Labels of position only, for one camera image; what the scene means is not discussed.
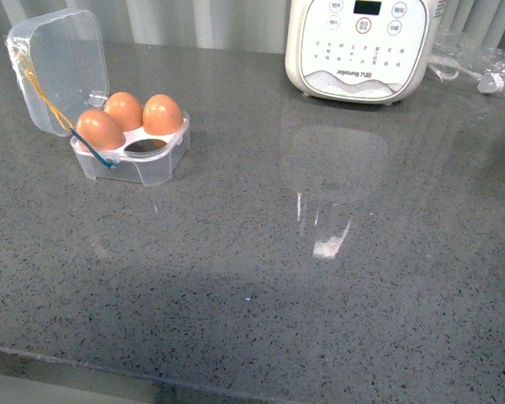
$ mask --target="brand logo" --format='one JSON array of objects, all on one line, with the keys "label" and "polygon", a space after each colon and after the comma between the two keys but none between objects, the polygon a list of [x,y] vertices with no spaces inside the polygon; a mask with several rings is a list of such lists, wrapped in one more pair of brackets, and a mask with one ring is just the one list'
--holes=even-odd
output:
[{"label": "brand logo", "polygon": [[371,72],[351,72],[350,70],[339,70],[337,74],[341,76],[356,76],[356,77],[366,77],[372,78]]}]

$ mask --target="brown egg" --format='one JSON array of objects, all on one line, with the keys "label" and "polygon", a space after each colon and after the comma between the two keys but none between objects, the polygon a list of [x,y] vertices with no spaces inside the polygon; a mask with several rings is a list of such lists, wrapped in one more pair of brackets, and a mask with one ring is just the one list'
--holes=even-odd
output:
[{"label": "brown egg", "polygon": [[182,111],[172,98],[164,94],[151,97],[144,107],[144,130],[150,135],[170,135],[183,125]]},{"label": "brown egg", "polygon": [[118,122],[99,109],[89,109],[78,117],[77,132],[97,151],[116,150],[125,143]]},{"label": "brown egg", "polygon": [[111,95],[104,112],[112,116],[124,132],[142,126],[142,105],[132,94],[121,92]]}]

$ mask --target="clear plastic lid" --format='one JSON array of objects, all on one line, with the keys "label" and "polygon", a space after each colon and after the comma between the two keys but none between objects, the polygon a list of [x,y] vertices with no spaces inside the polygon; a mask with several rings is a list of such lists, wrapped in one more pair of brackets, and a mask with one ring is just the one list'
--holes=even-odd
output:
[{"label": "clear plastic lid", "polygon": [[75,125],[109,97],[101,31],[88,10],[63,9],[26,19],[9,31],[6,46],[30,117],[43,131],[68,136],[26,76],[31,65],[46,97]]}]

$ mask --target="quartz countertop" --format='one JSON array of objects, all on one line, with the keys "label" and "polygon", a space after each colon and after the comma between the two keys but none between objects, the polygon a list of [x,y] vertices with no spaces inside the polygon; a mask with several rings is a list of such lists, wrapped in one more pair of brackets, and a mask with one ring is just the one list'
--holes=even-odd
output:
[{"label": "quartz countertop", "polygon": [[154,187],[84,176],[0,37],[0,350],[299,403],[505,402],[505,99],[307,98],[282,55],[104,44],[175,98]]}]

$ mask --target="egg holder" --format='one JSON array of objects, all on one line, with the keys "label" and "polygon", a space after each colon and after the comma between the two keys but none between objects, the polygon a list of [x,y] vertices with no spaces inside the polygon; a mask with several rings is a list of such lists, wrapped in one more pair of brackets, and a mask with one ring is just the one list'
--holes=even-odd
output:
[{"label": "egg holder", "polygon": [[[67,137],[84,111],[104,107],[109,81],[103,42],[98,21],[88,10],[65,8],[20,21],[10,29],[6,46],[30,118],[44,132]],[[172,178],[190,148],[189,115],[182,113],[183,124],[171,135],[149,135],[141,127],[125,132],[119,149],[94,154],[80,147],[74,136],[70,145],[88,178],[155,186]],[[149,152],[126,150],[142,140],[167,144]]]},{"label": "egg holder", "polygon": [[[176,133],[154,136],[141,127],[124,132],[125,144],[122,147],[113,151],[99,151],[102,158],[116,164],[112,169],[106,168],[90,151],[84,150],[76,137],[71,138],[70,144],[86,177],[118,179],[152,187],[172,178],[174,168],[190,147],[189,115],[185,111],[182,113],[183,125]],[[167,144],[149,152],[125,150],[128,146],[144,140],[165,141]]]}]

